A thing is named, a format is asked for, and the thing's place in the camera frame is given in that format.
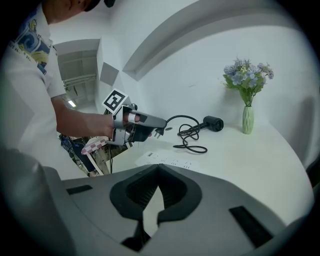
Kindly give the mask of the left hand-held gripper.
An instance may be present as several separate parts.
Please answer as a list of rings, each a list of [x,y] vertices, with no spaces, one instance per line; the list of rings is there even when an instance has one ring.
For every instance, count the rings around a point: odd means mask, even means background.
[[[131,103],[130,97],[116,88],[104,99],[102,106],[110,112],[112,117],[113,132],[107,142],[110,145],[122,146],[130,139],[133,143],[144,142],[152,134],[153,129],[165,128],[167,124],[163,118],[137,111],[138,107]],[[124,125],[124,113],[135,114],[139,117],[139,121]]]

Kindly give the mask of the person's left hand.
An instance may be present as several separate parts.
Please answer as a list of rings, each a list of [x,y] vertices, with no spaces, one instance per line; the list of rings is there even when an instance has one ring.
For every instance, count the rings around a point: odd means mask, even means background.
[[[123,124],[136,124],[140,121],[140,115],[136,113],[126,112],[123,114]]]

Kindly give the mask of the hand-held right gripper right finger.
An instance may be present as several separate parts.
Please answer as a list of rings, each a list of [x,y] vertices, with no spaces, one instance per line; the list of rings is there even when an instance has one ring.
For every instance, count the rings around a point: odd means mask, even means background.
[[[229,181],[159,164],[164,210],[141,249],[146,256],[241,256],[285,228],[263,203]]]

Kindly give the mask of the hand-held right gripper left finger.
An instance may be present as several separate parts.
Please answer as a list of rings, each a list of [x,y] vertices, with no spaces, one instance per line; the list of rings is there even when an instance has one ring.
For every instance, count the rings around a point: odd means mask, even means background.
[[[148,165],[97,177],[69,179],[63,182],[80,211],[104,234],[118,243],[145,232],[148,240],[158,230],[161,191],[143,173]],[[122,207],[122,199],[142,203],[141,219]]]

